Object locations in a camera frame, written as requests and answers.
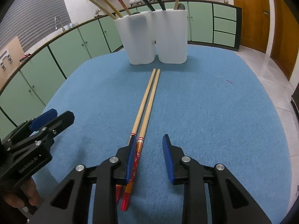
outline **blue gripper pad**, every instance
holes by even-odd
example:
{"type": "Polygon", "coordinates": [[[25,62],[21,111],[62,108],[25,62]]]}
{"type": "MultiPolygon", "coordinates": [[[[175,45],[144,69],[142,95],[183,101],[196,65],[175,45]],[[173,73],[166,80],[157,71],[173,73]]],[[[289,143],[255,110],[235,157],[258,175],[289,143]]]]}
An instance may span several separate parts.
{"type": "Polygon", "coordinates": [[[57,115],[58,114],[55,109],[50,109],[46,113],[43,113],[41,116],[34,119],[31,123],[31,126],[29,127],[29,129],[31,131],[38,131],[40,128],[45,126],[47,123],[49,123],[50,121],[55,119],[57,117],[57,115]]]}
{"type": "Polygon", "coordinates": [[[167,134],[163,136],[163,152],[164,152],[164,158],[165,158],[165,163],[166,163],[166,169],[167,169],[167,174],[168,178],[171,181],[171,183],[174,183],[174,164],[173,160],[170,154],[170,147],[171,147],[171,142],[169,140],[169,137],[167,134]]]}
{"type": "Polygon", "coordinates": [[[130,179],[131,179],[131,176],[132,176],[135,153],[136,153],[137,137],[135,135],[131,136],[130,144],[131,143],[133,143],[133,144],[132,144],[130,154],[129,154],[129,157],[128,157],[127,172],[126,172],[126,183],[127,184],[130,182],[130,179]]]}

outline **human hand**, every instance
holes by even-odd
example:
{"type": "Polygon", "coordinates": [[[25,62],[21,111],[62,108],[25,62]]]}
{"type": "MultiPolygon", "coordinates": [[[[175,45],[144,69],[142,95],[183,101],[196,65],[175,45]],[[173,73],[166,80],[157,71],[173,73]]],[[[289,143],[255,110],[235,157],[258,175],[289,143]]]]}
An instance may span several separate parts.
{"type": "MultiPolygon", "coordinates": [[[[21,189],[28,196],[29,203],[32,206],[39,207],[41,205],[41,197],[37,192],[36,185],[33,178],[27,180],[21,186],[21,189]]],[[[4,194],[3,197],[5,202],[14,208],[22,208],[25,205],[24,201],[22,201],[17,195],[13,193],[6,193],[4,194]]]]}

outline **faucet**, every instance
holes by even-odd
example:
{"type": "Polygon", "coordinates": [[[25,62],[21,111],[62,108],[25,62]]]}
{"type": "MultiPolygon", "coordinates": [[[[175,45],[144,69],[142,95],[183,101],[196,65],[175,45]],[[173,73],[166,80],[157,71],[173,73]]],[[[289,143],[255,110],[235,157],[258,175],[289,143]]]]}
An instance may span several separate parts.
{"type": "Polygon", "coordinates": [[[61,22],[61,19],[60,19],[60,17],[58,17],[58,16],[56,16],[56,17],[54,18],[54,20],[55,20],[55,31],[58,30],[58,28],[57,28],[57,23],[56,23],[56,18],[59,19],[60,25],[61,25],[61,27],[62,27],[62,32],[65,32],[65,28],[63,27],[62,22],[61,22]]]}

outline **tiled floor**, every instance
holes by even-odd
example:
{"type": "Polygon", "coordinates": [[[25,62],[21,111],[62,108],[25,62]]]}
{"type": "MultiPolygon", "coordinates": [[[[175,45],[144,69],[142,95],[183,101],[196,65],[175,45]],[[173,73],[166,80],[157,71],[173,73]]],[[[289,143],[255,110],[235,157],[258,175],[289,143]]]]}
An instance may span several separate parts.
{"type": "Polygon", "coordinates": [[[291,196],[288,207],[290,210],[299,193],[297,192],[299,189],[299,124],[290,103],[294,89],[268,55],[244,46],[235,53],[247,63],[262,83],[277,110],[286,134],[292,165],[291,196]]]}

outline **drawer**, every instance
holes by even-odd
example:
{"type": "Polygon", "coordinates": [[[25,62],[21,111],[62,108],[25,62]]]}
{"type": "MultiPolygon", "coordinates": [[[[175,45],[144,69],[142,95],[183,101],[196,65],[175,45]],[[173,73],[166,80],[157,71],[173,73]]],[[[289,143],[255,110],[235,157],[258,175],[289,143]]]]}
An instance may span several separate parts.
{"type": "Polygon", "coordinates": [[[214,44],[235,47],[235,35],[214,31],[214,44]]]}
{"type": "Polygon", "coordinates": [[[237,9],[220,4],[213,4],[214,17],[226,18],[236,21],[237,9]]]}
{"type": "Polygon", "coordinates": [[[214,30],[223,31],[231,34],[236,34],[236,22],[222,19],[214,18],[214,30]]]}

